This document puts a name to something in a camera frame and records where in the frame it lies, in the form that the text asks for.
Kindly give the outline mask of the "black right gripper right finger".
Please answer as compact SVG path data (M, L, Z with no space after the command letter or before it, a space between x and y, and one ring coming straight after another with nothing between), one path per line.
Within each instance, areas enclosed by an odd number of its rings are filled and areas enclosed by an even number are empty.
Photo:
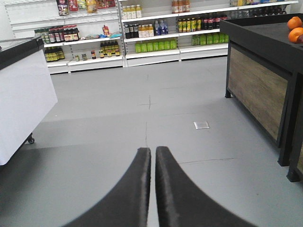
M199 189L165 146L156 148L155 189L161 227L253 226Z

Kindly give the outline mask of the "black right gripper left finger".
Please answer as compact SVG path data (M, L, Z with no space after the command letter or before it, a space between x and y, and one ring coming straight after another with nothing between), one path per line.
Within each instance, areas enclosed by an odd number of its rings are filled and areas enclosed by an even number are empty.
M151 184L151 150L139 148L117 184L66 227L147 226Z

